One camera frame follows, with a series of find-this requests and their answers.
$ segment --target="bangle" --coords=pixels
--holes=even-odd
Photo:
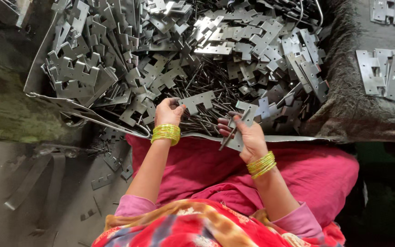
[[[246,167],[248,168],[249,173],[252,175],[252,179],[256,179],[271,170],[276,165],[277,162],[275,162],[275,156],[272,151],[269,151],[268,154],[263,156],[261,159],[246,165]]]
[[[153,129],[153,136],[150,143],[153,143],[157,139],[171,139],[174,146],[178,144],[181,138],[181,129],[178,126],[172,124],[161,124]]]

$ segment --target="pink cloth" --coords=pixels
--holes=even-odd
[[[150,148],[150,140],[127,135],[132,146],[134,176]],[[211,199],[251,215],[263,208],[260,195],[239,153],[219,151],[220,143],[181,138],[170,149],[157,205],[187,198]],[[277,167],[297,201],[306,202],[321,227],[334,220],[356,183],[359,164],[335,147],[298,142],[268,143]]]
[[[307,204],[305,202],[299,203],[301,205],[299,208],[272,223],[300,237],[320,238],[324,236],[321,226],[316,221],[309,207],[307,207]],[[114,215],[124,217],[139,216],[155,209],[155,204],[149,199],[140,196],[124,195],[121,197],[120,204]]]

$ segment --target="pink sleeve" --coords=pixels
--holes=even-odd
[[[120,204],[114,215],[125,217],[139,216],[155,209],[155,204],[149,199],[133,195],[124,195],[121,197]]]
[[[301,237],[315,237],[319,238],[323,236],[323,230],[320,224],[313,216],[309,207],[305,202],[299,202],[301,207],[293,210],[287,216],[276,220],[272,223],[283,230],[293,233]]]

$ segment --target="gray blanket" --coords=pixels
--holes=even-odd
[[[330,40],[322,44],[330,90],[327,102],[302,125],[301,134],[343,142],[395,142],[395,102],[365,95],[355,54],[395,49],[395,26],[371,22],[368,0],[325,4],[335,15]]]

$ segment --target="dirty hands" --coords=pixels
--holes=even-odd
[[[236,123],[237,131],[242,133],[244,148],[240,153],[240,158],[242,158],[246,164],[250,164],[265,156],[268,153],[268,147],[266,146],[262,127],[256,122],[253,122],[251,127],[248,127],[245,122],[241,120],[240,113],[229,112],[228,114],[234,116],[233,119]],[[217,121],[219,122],[217,126],[219,127],[220,134],[227,137],[232,131],[232,129],[228,127],[229,120],[226,118],[219,118]]]
[[[179,125],[185,105],[176,106],[179,98],[165,98],[155,111],[155,127],[161,124]]]

